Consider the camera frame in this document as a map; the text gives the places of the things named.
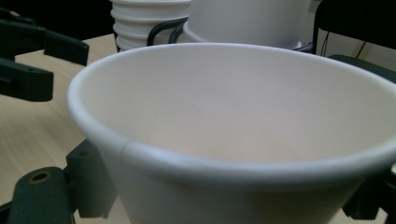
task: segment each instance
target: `stacked paper cups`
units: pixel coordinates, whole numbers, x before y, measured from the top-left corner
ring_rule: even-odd
[[[137,49],[147,45],[151,29],[164,21],[188,17],[191,0],[110,0],[113,4],[116,43],[120,50]],[[156,35],[154,45],[166,44],[172,30]]]

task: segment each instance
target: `dark background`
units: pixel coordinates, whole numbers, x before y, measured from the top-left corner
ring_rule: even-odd
[[[114,34],[109,0],[0,0],[35,25],[79,40]]]

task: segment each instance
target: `wooden table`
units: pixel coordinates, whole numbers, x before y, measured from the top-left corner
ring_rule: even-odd
[[[85,42],[90,45],[89,63],[117,53],[113,35]],[[84,66],[46,56],[42,50],[19,55],[16,62],[52,71],[54,93],[53,99],[45,103],[0,95],[0,204],[12,200],[14,185],[23,175],[47,166],[64,168],[65,156],[85,139],[71,120],[66,104],[70,80]],[[75,217],[77,224],[130,223],[119,200],[108,219]],[[382,224],[384,218],[381,212],[375,221],[357,221],[340,211],[331,224]]]

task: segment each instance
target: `cup rim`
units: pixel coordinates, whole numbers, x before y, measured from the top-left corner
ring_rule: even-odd
[[[341,185],[387,171],[396,158],[396,134],[383,144],[369,150],[352,155],[333,157],[329,159],[311,161],[282,161],[282,162],[236,162],[218,161],[181,154],[161,148],[132,142],[127,136],[106,127],[100,121],[90,116],[82,100],[78,97],[83,88],[84,80],[92,75],[91,71],[103,63],[111,63],[121,57],[128,57],[146,50],[163,48],[254,48],[272,50],[279,53],[296,54],[311,59],[333,63],[347,70],[355,70],[395,96],[396,88],[393,83],[378,77],[368,71],[352,65],[337,62],[328,58],[289,49],[279,49],[265,46],[253,46],[234,43],[181,43],[177,45],[159,45],[149,48],[131,49],[110,55],[104,59],[91,63],[83,68],[71,81],[68,93],[68,108],[77,126],[87,134],[88,138],[101,136],[113,137],[114,141],[122,141],[122,148],[115,150],[114,155],[126,167],[133,166],[152,175],[168,176],[200,185],[227,185],[229,187],[250,187],[262,189],[288,189],[326,187]]]

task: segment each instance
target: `screw hole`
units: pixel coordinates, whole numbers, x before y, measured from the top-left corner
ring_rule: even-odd
[[[42,183],[42,182],[46,181],[47,179],[49,179],[50,176],[51,176],[50,172],[42,172],[42,173],[32,175],[29,179],[29,184]]]

